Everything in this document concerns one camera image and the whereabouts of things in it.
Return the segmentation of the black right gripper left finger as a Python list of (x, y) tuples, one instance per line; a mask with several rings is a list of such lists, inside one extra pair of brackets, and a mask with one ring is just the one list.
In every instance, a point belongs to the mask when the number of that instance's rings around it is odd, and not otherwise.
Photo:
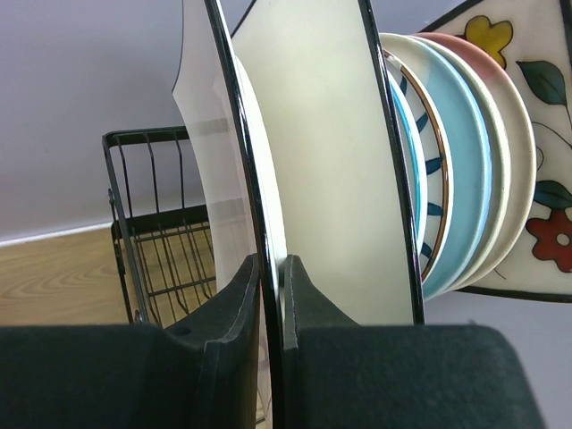
[(253, 428), (257, 409), (258, 263), (247, 256), (229, 283), (166, 329), (168, 428)]

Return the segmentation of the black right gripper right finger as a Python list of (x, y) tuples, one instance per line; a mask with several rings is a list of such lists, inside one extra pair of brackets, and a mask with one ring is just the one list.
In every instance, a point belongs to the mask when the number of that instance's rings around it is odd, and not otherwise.
[(341, 350), (333, 338), (358, 324), (311, 281), (300, 257), (289, 255), (282, 271), (284, 425), (325, 428), (347, 379), (340, 375)]

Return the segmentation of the white square plate black rim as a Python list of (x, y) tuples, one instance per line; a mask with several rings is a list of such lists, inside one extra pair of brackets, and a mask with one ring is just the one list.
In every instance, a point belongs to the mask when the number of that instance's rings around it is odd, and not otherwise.
[(258, 388), (272, 428), (285, 427), (279, 264), (286, 256), (282, 208), (265, 125), (217, 1), (184, 1), (181, 59), (172, 90), (198, 164), (223, 286), (243, 260), (258, 266), (266, 351)]

